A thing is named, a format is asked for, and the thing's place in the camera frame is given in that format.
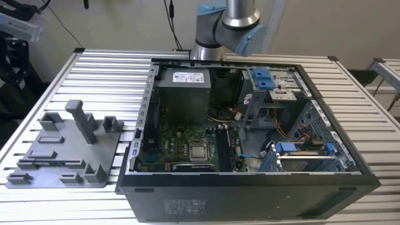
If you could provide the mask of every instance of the power supply label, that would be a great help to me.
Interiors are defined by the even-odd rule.
[[[204,83],[204,74],[202,73],[174,72],[172,82]]]

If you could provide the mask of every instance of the metal table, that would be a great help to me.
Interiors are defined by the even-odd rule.
[[[125,197],[116,195],[113,189],[124,149],[132,139],[150,58],[184,59],[188,54],[104,50],[73,53],[0,151],[0,222],[25,221],[40,225],[53,225],[53,220],[57,225],[138,223]],[[302,65],[382,186],[326,221],[225,224],[400,224],[400,124],[342,65],[328,57],[309,56],[254,55],[242,58],[228,55],[228,60]],[[44,112],[58,112],[64,119],[70,119],[70,114],[64,112],[69,99],[81,99],[84,110],[93,113],[96,119],[112,114],[125,121],[106,187],[6,189],[6,176],[41,129],[37,119]]]
[[[369,67],[385,79],[390,86],[400,91],[400,60],[374,58]]]

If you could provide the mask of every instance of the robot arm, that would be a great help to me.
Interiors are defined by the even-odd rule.
[[[193,60],[225,60],[222,46],[241,56],[257,52],[266,35],[254,0],[206,1],[197,5]]]

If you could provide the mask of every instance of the blue tab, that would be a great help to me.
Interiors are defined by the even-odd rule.
[[[328,156],[334,155],[334,147],[330,143],[326,143]]]
[[[241,157],[244,157],[244,158],[250,158],[250,155],[249,155],[249,154],[242,154],[241,152],[237,153],[237,156],[241,156]]]
[[[280,143],[276,143],[274,148],[276,148],[276,151],[277,151],[277,152],[281,152],[281,146],[280,146]]]
[[[297,148],[293,143],[289,142],[280,143],[280,146],[282,151],[297,151]]]
[[[274,89],[274,81],[270,77],[270,73],[268,69],[254,67],[252,69],[252,77],[254,79],[254,82],[257,83],[257,87],[260,90]]]
[[[265,167],[266,167],[266,165],[268,165],[268,162],[269,162],[269,158],[265,159],[265,161],[264,161],[264,163],[262,163],[262,166],[261,166],[261,168],[260,168],[260,172],[264,172]]]

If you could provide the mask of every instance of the white wall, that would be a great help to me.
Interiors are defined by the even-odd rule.
[[[270,53],[333,55],[346,68],[400,59],[398,0],[288,0]]]
[[[40,0],[20,0],[40,6]],[[196,34],[196,5],[201,0],[174,0],[174,27],[182,48],[190,49]],[[50,8],[64,25],[90,49],[160,50],[174,48],[162,0],[52,0]],[[266,23],[272,0],[257,0],[261,23]],[[72,51],[78,47],[48,9],[45,31],[30,43],[30,61],[46,81],[56,76]]]

